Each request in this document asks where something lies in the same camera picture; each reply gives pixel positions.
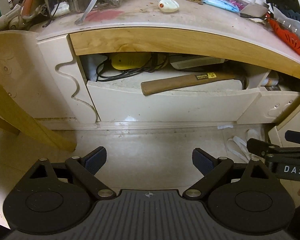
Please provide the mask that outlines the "grey vented box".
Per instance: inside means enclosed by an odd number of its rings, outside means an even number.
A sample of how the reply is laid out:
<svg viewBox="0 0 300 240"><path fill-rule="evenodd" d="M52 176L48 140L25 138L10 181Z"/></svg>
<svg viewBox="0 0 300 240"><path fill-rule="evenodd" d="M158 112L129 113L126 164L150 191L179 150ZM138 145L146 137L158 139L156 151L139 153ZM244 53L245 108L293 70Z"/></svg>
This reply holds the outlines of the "grey vented box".
<svg viewBox="0 0 300 240"><path fill-rule="evenodd" d="M212 64L224 63L225 59L210 56L178 54L170 55L169 61L173 68L177 70L183 70L189 68L208 66Z"/></svg>

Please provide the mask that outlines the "white drawer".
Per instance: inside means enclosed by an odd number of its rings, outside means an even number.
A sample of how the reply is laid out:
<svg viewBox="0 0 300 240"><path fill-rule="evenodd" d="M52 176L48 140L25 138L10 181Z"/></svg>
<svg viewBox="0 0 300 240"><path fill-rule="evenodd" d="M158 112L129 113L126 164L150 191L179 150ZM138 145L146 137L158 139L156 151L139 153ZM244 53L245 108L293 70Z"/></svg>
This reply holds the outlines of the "white drawer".
<svg viewBox="0 0 300 240"><path fill-rule="evenodd" d="M260 93L173 90L145 96L140 88L92 81L87 88L101 121L113 122L233 122Z"/></svg>
<svg viewBox="0 0 300 240"><path fill-rule="evenodd" d="M278 123L300 105L300 92L266 90L260 93L237 120L239 125Z"/></svg>

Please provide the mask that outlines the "clear plastic bag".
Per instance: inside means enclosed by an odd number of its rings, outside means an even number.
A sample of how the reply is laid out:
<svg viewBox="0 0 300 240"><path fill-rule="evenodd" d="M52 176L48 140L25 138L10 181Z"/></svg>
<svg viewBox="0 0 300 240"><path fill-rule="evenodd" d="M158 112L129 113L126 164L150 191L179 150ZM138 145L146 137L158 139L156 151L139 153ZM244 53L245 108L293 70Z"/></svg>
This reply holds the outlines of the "clear plastic bag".
<svg viewBox="0 0 300 240"><path fill-rule="evenodd" d="M290 31L300 39L300 21L288 18L277 7L273 7L273 13L274 19L281 28Z"/></svg>

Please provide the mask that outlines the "wooden chair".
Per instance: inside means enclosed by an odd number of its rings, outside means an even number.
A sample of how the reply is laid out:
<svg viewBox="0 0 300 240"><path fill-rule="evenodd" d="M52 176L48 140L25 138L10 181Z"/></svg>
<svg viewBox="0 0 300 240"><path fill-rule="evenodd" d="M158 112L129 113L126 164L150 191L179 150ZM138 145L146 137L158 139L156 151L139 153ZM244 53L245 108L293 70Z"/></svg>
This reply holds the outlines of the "wooden chair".
<svg viewBox="0 0 300 240"><path fill-rule="evenodd" d="M72 152L76 143L48 129L40 119L72 118L37 44L37 33L0 32L0 117L24 135Z"/></svg>

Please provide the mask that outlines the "orange plastic basket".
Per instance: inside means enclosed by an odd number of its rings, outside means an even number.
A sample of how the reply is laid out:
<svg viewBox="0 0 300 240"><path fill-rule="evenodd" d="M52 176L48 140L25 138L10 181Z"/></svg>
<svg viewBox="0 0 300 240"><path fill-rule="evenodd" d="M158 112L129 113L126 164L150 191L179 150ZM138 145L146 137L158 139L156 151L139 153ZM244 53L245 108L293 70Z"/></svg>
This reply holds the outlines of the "orange plastic basket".
<svg viewBox="0 0 300 240"><path fill-rule="evenodd" d="M290 31L281 28L276 20L269 14L266 14L266 21L269 23L277 37L279 37L283 42L285 42L286 45L300 55L300 39Z"/></svg>

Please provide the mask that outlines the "white tube can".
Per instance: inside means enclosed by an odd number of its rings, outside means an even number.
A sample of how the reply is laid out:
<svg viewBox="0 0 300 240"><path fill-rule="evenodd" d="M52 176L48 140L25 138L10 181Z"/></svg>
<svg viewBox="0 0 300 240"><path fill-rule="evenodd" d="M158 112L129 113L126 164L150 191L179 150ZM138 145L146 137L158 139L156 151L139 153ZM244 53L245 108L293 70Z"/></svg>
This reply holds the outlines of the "white tube can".
<svg viewBox="0 0 300 240"><path fill-rule="evenodd" d="M276 86L279 83L279 75L276 71L271 71L262 81L261 86Z"/></svg>

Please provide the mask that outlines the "yellow plastic device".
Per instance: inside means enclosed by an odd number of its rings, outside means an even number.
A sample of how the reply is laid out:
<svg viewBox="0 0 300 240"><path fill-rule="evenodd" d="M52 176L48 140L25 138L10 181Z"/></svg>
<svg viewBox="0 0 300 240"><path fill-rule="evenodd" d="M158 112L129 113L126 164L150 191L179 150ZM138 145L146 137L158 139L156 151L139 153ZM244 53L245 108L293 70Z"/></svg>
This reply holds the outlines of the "yellow plastic device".
<svg viewBox="0 0 300 240"><path fill-rule="evenodd" d="M117 70L141 68L151 58L151 53L128 52L116 53L110 56L111 65Z"/></svg>

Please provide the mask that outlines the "white oval plastic device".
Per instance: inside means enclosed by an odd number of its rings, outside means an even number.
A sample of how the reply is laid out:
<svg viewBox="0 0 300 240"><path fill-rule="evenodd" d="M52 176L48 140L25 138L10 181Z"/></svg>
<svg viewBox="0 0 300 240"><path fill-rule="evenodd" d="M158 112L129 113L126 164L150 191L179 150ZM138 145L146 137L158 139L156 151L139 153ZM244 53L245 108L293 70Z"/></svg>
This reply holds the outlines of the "white oval plastic device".
<svg viewBox="0 0 300 240"><path fill-rule="evenodd" d="M175 0L160 0L159 10L164 13L173 13L179 10L179 4Z"/></svg>

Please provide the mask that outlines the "white right drawer front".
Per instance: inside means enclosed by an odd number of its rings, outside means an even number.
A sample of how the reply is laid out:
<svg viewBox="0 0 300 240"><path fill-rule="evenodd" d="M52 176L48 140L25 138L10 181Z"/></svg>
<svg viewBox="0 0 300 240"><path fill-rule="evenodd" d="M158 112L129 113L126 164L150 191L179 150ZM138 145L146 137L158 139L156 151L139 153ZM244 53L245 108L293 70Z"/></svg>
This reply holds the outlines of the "white right drawer front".
<svg viewBox="0 0 300 240"><path fill-rule="evenodd" d="M278 123L300 105L300 92L266 90L260 93L237 120L239 125Z"/></svg>

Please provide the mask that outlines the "blue face mask pack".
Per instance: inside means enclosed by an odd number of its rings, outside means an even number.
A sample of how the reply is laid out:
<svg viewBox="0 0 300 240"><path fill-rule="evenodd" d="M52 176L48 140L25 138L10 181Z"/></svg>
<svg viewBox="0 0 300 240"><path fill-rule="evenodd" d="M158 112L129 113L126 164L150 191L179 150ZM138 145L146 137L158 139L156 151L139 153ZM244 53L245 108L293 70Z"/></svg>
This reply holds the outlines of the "blue face mask pack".
<svg viewBox="0 0 300 240"><path fill-rule="evenodd" d="M230 12L239 12L239 7L235 4L232 4L231 2L225 1L225 0L202 0L202 3L211 5L223 10L227 10Z"/></svg>

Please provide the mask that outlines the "wooden desk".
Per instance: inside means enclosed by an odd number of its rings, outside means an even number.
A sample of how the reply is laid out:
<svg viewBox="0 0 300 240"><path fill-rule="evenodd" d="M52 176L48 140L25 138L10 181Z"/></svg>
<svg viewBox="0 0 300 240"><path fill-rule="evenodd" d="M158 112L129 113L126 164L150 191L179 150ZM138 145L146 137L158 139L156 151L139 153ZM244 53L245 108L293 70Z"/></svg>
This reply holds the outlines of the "wooden desk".
<svg viewBox="0 0 300 240"><path fill-rule="evenodd" d="M125 0L118 9L92 12L80 26L74 24L77 16L69 15L47 27L33 27L55 83L80 122L89 122L92 113L97 113L87 88L89 81L82 77L82 55L157 52L214 56L243 63L258 83L268 70L275 70L296 78L300 85L300 56L262 25L185 0L179 1L178 12L164 14L158 1ZM141 76L102 83L140 88ZM300 125L300 105L279 124L294 122Z"/></svg>

